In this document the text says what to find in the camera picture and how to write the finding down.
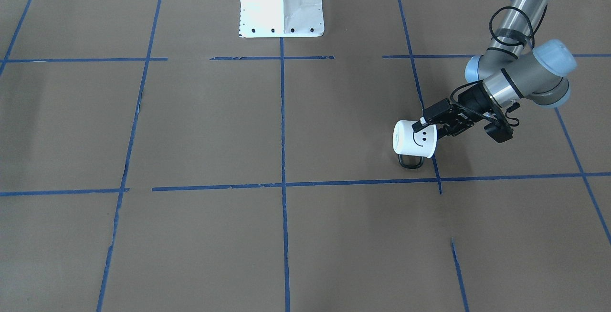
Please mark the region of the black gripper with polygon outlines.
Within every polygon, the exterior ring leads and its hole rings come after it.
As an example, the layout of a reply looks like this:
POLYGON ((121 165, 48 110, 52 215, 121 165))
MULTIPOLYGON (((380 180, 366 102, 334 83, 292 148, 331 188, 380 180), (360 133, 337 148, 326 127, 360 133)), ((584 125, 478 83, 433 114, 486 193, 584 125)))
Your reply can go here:
POLYGON ((462 85, 452 92, 450 98, 426 107, 422 117, 412 124, 412 129, 420 132, 428 126, 440 125, 437 137, 455 137, 479 121, 490 123, 498 120, 506 120, 506 117, 484 86, 462 85))

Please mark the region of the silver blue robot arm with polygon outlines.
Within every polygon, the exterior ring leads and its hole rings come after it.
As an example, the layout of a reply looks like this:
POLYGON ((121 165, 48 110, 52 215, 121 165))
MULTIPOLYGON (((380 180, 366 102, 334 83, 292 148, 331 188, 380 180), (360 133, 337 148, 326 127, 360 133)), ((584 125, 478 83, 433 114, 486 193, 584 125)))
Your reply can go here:
POLYGON ((497 10, 504 18, 497 29, 489 21, 489 46, 483 55, 469 60, 466 83, 426 108, 408 129, 417 133, 433 127, 437 138, 443 138, 486 121, 487 135, 502 143, 513 138, 519 125, 509 114, 521 99, 549 108, 565 103, 571 92, 567 76, 577 67, 574 56, 560 40, 535 44, 548 1, 512 0, 510 6, 497 10))

